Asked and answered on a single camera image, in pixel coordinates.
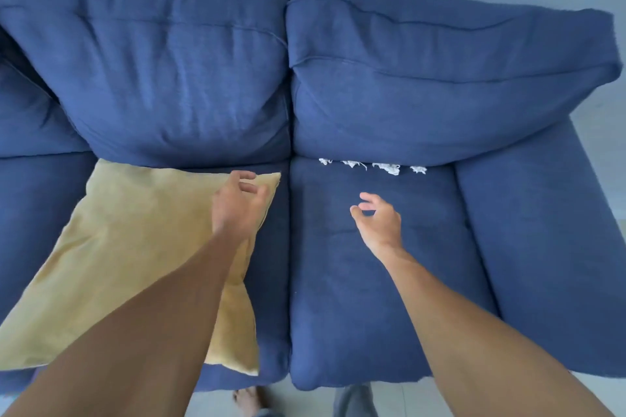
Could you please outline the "person's right hand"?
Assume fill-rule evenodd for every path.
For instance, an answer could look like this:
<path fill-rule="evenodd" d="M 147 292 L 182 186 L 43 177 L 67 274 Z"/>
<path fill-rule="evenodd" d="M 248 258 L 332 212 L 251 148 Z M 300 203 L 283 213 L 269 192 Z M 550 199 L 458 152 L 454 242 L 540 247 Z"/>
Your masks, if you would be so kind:
<path fill-rule="evenodd" d="M 364 244 L 382 263 L 402 254 L 401 216 L 393 205 L 369 192 L 361 192 L 359 198 L 357 206 L 367 217 L 367 226 L 358 230 Z"/>

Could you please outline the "person's left hand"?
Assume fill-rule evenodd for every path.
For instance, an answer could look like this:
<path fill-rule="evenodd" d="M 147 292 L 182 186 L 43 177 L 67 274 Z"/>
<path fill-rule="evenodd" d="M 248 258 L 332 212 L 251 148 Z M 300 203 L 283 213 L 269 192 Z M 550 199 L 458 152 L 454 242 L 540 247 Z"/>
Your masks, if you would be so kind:
<path fill-rule="evenodd" d="M 257 174 L 249 170 L 233 170 L 212 199 L 213 233 L 239 244 L 257 231 L 263 217 L 254 214 L 254 193 Z"/>

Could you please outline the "person's right forearm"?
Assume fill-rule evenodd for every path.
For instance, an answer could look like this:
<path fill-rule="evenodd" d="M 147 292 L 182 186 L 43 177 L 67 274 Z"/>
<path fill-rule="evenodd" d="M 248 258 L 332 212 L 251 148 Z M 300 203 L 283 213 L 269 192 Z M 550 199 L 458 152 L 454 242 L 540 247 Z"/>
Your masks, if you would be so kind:
<path fill-rule="evenodd" d="M 455 417 L 615 417 L 534 342 L 452 291 L 399 247 L 377 248 Z"/>

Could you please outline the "person's left forearm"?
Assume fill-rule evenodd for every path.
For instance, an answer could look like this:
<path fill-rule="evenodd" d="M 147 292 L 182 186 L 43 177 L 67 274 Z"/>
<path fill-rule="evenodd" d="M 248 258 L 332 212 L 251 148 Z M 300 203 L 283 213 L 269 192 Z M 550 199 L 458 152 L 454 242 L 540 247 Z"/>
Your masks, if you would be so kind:
<path fill-rule="evenodd" d="M 63 351 L 4 417 L 184 417 L 245 236 L 215 232 Z"/>

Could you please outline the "white tasselled cloth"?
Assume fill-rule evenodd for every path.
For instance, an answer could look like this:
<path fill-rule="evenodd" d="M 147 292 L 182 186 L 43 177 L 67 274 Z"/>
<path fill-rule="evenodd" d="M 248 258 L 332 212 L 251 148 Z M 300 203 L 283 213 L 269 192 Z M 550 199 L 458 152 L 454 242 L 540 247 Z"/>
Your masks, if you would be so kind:
<path fill-rule="evenodd" d="M 392 176 L 399 176 L 403 168 L 411 170 L 411 172 L 415 174 L 425 175 L 427 173 L 427 168 L 423 166 L 402 166 L 402 165 L 397 165 L 397 164 L 385 164 L 385 163 L 366 164 L 363 162 L 358 162 L 358 161 L 353 161 L 353 160 L 331 160 L 331 159 L 324 159 L 324 158 L 320 158 L 317 160 L 319 161 L 319 163 L 321 163 L 324 166 L 328 166 L 333 163 L 338 163 L 338 164 L 346 165 L 349 168 L 361 167 L 361 168 L 364 168 L 364 170 L 368 170 L 369 167 L 379 168 Z"/>

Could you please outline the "blue sofa back cushion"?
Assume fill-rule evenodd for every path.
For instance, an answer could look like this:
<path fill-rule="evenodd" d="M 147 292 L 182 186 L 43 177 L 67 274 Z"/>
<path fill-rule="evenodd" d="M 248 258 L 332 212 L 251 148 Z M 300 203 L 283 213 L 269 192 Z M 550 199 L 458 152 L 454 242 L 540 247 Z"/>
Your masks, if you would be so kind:
<path fill-rule="evenodd" d="M 291 0 L 293 149 L 435 166 L 567 120 L 620 77 L 613 14 L 475 0 Z"/>
<path fill-rule="evenodd" d="M 98 157 L 269 164 L 292 153 L 288 1 L 0 0 L 0 25 Z"/>
<path fill-rule="evenodd" d="M 90 151 L 58 97 L 0 26 L 0 159 Z"/>

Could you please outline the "yellow throw pillow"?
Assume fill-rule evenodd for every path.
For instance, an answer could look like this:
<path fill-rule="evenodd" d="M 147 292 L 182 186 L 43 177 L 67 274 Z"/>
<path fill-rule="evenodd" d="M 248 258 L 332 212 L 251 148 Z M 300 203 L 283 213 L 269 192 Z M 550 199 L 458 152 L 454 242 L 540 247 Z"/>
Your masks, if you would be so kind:
<path fill-rule="evenodd" d="M 229 178 L 98 160 L 80 200 L 0 324 L 0 371 L 46 366 L 206 246 Z"/>

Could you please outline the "person's grey trouser leg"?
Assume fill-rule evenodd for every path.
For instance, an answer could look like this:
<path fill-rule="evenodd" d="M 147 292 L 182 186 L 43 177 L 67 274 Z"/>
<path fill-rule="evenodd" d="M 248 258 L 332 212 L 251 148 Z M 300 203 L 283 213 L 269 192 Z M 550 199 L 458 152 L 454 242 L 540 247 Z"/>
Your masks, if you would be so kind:
<path fill-rule="evenodd" d="M 379 417 L 370 382 L 335 390 L 333 417 Z"/>

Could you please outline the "person's bare foot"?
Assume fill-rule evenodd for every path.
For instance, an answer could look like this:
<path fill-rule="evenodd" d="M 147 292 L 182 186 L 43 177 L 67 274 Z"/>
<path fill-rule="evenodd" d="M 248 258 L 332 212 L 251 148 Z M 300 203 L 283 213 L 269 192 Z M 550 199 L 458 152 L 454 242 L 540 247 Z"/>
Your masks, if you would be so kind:
<path fill-rule="evenodd" d="M 264 387 L 238 389 L 232 393 L 232 399 L 239 417 L 263 417 L 272 410 Z"/>

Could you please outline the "blue sofa frame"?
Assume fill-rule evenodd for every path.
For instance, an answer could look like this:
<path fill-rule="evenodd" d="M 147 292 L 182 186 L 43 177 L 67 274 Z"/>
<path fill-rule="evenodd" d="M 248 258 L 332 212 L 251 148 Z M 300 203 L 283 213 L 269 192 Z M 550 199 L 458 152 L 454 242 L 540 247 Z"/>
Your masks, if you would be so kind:
<path fill-rule="evenodd" d="M 572 371 L 626 377 L 626 243 L 570 116 L 446 165 L 498 316 Z"/>

